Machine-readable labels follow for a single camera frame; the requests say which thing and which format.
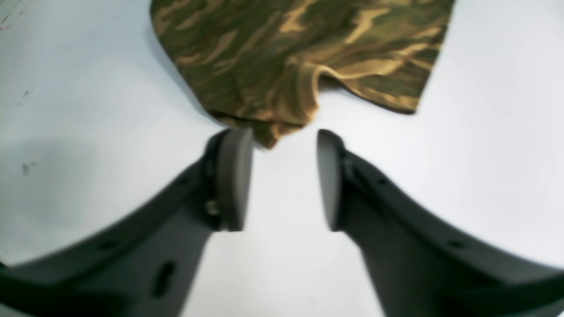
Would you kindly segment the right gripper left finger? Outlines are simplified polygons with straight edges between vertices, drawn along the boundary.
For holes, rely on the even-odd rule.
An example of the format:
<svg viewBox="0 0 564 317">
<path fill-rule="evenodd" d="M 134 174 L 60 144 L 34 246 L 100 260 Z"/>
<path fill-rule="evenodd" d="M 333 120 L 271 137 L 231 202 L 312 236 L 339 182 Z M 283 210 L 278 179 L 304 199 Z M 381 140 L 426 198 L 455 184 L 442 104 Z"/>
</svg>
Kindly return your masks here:
<svg viewBox="0 0 564 317">
<path fill-rule="evenodd" d="M 253 132 L 213 135 L 145 205 L 48 256 L 1 269 L 1 303 L 33 317 L 178 317 L 209 237 L 245 225 Z"/>
</svg>

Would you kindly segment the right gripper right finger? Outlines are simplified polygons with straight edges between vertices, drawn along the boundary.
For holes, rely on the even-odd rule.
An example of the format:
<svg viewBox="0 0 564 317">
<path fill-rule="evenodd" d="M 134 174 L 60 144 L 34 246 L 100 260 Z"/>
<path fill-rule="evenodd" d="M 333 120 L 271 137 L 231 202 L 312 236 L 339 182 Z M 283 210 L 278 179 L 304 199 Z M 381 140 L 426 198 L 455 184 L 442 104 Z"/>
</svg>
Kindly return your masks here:
<svg viewBox="0 0 564 317">
<path fill-rule="evenodd" d="M 327 225 L 359 248 L 386 317 L 562 315 L 562 269 L 448 224 L 329 130 L 317 161 Z"/>
</svg>

